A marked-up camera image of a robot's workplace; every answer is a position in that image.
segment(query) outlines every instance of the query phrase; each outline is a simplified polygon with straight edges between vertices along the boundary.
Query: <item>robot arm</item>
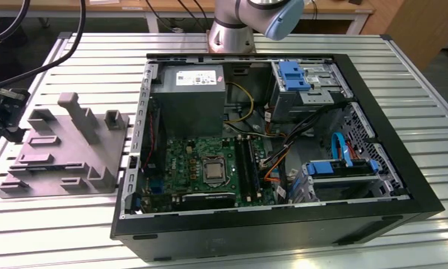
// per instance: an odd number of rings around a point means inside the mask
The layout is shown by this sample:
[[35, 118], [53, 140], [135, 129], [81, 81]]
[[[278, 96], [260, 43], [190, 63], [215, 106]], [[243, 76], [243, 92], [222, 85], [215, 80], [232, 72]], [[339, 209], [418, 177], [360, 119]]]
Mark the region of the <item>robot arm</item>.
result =
[[304, 0], [216, 0], [215, 23], [208, 36], [215, 53], [255, 50], [252, 29], [282, 40], [295, 28]]

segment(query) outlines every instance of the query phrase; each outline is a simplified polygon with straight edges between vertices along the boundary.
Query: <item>wooden desk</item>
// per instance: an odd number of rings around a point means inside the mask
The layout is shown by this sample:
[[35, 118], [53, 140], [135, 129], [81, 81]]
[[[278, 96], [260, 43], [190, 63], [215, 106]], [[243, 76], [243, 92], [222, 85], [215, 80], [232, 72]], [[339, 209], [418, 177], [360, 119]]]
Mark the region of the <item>wooden desk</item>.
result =
[[[191, 17], [176, 0], [150, 0], [160, 17]], [[196, 17], [203, 17], [200, 9], [192, 0], [183, 3]], [[208, 17], [214, 17], [215, 0], [199, 0]], [[368, 15], [375, 8], [368, 0], [360, 6], [350, 4], [347, 0], [316, 0], [319, 20], [351, 20], [352, 24], [347, 34], [359, 34]], [[0, 0], [0, 17], [15, 17], [21, 7], [21, 0]], [[28, 17], [77, 17], [79, 0], [32, 0]], [[120, 4], [88, 5], [89, 17], [143, 17], [148, 21], [151, 33], [158, 33], [158, 19], [144, 0], [122, 0]], [[308, 5], [303, 11], [302, 19], [312, 19], [314, 6]]]

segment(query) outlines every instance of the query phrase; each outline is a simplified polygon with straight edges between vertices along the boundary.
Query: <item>slotted worktable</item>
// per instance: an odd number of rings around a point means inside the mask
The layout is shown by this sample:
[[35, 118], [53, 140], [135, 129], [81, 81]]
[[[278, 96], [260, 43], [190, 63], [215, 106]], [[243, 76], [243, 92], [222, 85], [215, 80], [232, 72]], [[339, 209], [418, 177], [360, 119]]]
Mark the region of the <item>slotted worktable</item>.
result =
[[[71, 48], [59, 39], [47, 62]], [[306, 249], [167, 263], [179, 268], [395, 268], [448, 266], [448, 105], [392, 41], [379, 36], [292, 35], [280, 42], [256, 36], [262, 53], [346, 53], [414, 155], [446, 211], [402, 226], [364, 245]], [[135, 122], [147, 53], [206, 52], [202, 34], [85, 34], [72, 59], [39, 75], [32, 109], [56, 105], [59, 94], [80, 94], [81, 107], [95, 114], [119, 109]], [[123, 152], [130, 150], [130, 141]], [[20, 145], [0, 140], [0, 182]], [[128, 162], [123, 156], [122, 167]], [[60, 265], [59, 268], [131, 268], [152, 266], [109, 239], [115, 194], [92, 197], [0, 199], [0, 268]]]

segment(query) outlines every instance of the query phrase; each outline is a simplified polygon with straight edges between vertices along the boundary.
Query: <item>red cable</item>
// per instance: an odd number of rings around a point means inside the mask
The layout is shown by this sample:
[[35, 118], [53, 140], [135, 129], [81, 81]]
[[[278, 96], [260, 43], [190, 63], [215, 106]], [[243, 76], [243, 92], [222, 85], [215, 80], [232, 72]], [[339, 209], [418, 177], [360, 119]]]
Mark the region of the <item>red cable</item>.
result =
[[152, 155], [152, 152], [155, 150], [155, 132], [154, 132], [154, 129], [152, 129], [152, 114], [151, 113], [150, 113], [150, 129], [151, 129], [151, 151], [150, 151], [150, 154], [148, 154], [147, 161], [144, 162], [143, 169], [147, 168], [147, 165], [148, 165], [148, 162], [150, 162], [150, 159], [151, 159], [151, 155]]

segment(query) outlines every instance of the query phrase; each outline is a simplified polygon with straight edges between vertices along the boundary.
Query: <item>sticker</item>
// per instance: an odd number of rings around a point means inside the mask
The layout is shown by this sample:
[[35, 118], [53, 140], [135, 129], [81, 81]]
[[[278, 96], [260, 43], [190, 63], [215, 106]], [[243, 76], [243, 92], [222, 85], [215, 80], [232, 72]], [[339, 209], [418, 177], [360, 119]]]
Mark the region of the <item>sticker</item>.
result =
[[123, 10], [143, 10], [142, 7], [122, 7]]
[[218, 85], [216, 71], [179, 71], [176, 73], [176, 86]]
[[278, 194], [286, 199], [286, 190], [282, 186], [278, 187]]
[[271, 122], [271, 118], [272, 118], [272, 114], [271, 114], [271, 112], [266, 112], [266, 113], [264, 113], [264, 119], [266, 119], [266, 121], [267, 121], [267, 122]]
[[306, 77], [306, 79], [307, 79], [307, 82], [319, 83], [318, 77]]

